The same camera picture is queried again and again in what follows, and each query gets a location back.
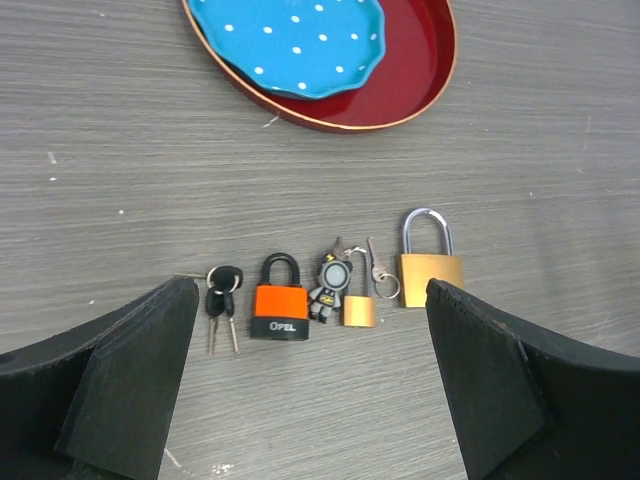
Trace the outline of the large brass padlock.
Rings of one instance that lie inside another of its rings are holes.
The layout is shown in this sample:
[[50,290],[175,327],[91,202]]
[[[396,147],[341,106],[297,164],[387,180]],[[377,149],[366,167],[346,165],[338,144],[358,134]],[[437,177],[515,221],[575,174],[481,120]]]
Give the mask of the large brass padlock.
[[[414,253],[411,246],[411,227],[419,216],[433,220],[442,238],[441,253]],[[404,219],[401,230],[399,270],[402,303],[405,308],[423,308],[427,301],[427,284],[431,279],[446,281],[454,286],[464,286],[462,258],[454,254],[452,233],[444,217],[429,207],[411,210]]]

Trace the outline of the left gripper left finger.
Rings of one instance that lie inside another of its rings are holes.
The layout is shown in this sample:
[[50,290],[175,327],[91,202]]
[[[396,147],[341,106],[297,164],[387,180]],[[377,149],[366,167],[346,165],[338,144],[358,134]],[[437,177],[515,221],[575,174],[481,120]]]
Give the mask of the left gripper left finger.
[[173,278],[2,354],[2,478],[157,478],[198,304]]

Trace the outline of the small brass padlock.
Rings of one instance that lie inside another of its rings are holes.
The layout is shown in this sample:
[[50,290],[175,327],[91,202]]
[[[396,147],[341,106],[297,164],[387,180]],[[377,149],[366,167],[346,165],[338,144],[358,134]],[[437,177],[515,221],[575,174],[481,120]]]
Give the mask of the small brass padlock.
[[345,327],[374,328],[376,326],[376,301],[372,297],[373,279],[371,276],[372,260],[367,249],[353,246],[346,251],[347,258],[359,253],[364,258],[363,295],[354,295],[345,291],[343,296],[342,324]]

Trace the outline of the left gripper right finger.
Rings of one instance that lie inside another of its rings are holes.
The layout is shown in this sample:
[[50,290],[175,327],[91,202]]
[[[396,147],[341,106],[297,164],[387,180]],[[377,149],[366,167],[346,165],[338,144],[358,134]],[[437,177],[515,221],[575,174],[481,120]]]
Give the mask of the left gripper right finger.
[[426,311],[468,478],[638,478],[638,358],[441,280],[428,283]]

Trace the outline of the orange black padlock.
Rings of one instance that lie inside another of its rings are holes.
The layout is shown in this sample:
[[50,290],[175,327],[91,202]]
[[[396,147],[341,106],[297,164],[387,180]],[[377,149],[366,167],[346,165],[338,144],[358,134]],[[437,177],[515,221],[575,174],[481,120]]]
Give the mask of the orange black padlock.
[[[271,267],[285,262],[290,282],[271,282]],[[261,268],[261,278],[255,290],[250,337],[263,340],[305,341],[309,337],[308,293],[300,283],[297,261],[289,254],[278,252],[267,257]]]

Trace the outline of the black white keychain charm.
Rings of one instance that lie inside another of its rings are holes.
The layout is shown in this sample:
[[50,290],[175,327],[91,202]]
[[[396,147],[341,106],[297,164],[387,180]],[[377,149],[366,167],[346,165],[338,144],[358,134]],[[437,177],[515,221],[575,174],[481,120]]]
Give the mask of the black white keychain charm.
[[310,319],[326,323],[333,312],[340,310],[342,296],[352,279],[353,263],[349,258],[353,253],[363,254],[365,265],[370,263],[366,249],[359,246],[347,248],[341,237],[323,255],[317,273],[318,286],[308,293]]

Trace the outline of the black padlock keys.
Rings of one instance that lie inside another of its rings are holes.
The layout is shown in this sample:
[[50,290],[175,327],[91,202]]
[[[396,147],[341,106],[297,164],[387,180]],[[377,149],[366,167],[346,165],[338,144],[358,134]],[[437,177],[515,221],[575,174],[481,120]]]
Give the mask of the black padlock keys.
[[223,315],[227,317],[229,322],[234,352],[239,352],[233,294],[242,286],[242,282],[242,270],[231,265],[216,266],[206,276],[208,290],[205,298],[205,311],[210,318],[208,338],[208,354],[210,356],[215,351],[219,319]]

